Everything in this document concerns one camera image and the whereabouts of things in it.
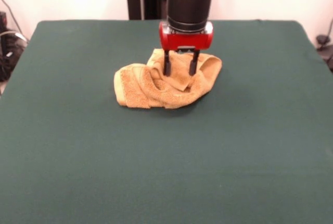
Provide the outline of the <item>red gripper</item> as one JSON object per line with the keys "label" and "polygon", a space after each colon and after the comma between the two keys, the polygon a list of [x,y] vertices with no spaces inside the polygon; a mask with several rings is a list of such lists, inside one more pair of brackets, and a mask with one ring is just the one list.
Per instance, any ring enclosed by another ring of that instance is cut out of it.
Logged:
{"label": "red gripper", "polygon": [[200,50],[208,49],[212,43],[213,24],[208,21],[202,31],[184,33],[172,29],[166,21],[162,21],[159,23],[159,36],[164,49],[163,75],[170,76],[171,74],[170,51],[194,49],[189,67],[189,75],[193,76],[196,74]]}

